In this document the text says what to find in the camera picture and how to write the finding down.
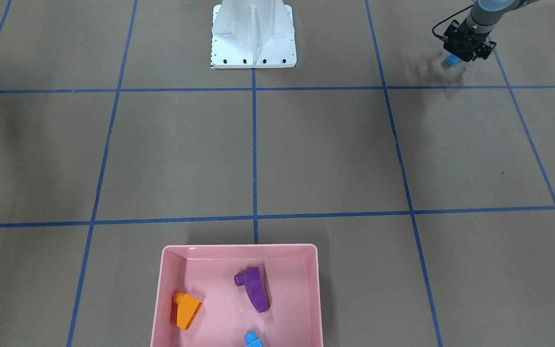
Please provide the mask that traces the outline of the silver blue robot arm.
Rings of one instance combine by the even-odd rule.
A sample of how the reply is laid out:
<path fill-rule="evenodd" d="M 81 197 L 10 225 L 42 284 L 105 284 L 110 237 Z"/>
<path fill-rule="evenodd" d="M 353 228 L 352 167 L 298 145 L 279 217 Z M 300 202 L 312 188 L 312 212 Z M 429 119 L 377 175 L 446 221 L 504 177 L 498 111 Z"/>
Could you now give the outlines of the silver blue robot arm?
<path fill-rule="evenodd" d="M 504 14 L 536 3 L 535 0 L 475 0 L 473 4 L 433 27 L 443 49 L 464 62 L 486 60 L 496 48 L 489 35 Z"/>

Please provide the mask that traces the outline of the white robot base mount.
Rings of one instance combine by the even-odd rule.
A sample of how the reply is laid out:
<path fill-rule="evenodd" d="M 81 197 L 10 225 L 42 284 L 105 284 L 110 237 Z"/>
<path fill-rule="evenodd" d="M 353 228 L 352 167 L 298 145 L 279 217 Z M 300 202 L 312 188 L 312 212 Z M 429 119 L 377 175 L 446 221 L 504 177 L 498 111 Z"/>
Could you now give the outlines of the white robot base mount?
<path fill-rule="evenodd" d="M 293 11 L 288 4 L 281 0 L 223 0 L 211 13 L 211 68 L 297 65 Z"/>

